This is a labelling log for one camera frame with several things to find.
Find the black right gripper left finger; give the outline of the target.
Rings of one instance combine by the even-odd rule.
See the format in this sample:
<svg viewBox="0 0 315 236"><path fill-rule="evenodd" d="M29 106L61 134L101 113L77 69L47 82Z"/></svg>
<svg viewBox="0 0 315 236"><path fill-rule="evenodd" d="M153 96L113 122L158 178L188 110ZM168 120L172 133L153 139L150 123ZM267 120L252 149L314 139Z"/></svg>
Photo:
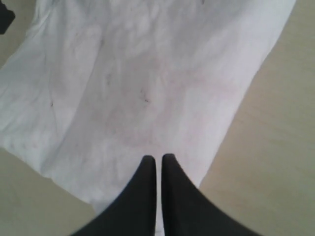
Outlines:
<svg viewBox="0 0 315 236"><path fill-rule="evenodd" d="M144 156L121 194L75 236L153 236L156 227L156 162Z"/></svg>

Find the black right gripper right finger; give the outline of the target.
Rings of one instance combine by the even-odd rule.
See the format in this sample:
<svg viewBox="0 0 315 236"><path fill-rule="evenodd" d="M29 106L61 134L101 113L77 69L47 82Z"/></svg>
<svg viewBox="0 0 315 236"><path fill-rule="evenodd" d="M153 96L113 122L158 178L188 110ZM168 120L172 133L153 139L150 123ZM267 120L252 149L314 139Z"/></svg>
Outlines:
<svg viewBox="0 0 315 236"><path fill-rule="evenodd" d="M161 204L166 236L257 236L210 202L175 155L162 158Z"/></svg>

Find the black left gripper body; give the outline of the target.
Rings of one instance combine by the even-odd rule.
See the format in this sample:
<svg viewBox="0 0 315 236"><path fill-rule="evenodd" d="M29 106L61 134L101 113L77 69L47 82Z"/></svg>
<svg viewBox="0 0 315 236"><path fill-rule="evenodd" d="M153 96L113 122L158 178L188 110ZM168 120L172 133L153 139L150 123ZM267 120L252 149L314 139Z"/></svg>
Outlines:
<svg viewBox="0 0 315 236"><path fill-rule="evenodd" d="M15 13L9 10L4 3L0 4L0 34L5 34L15 19Z"/></svg>

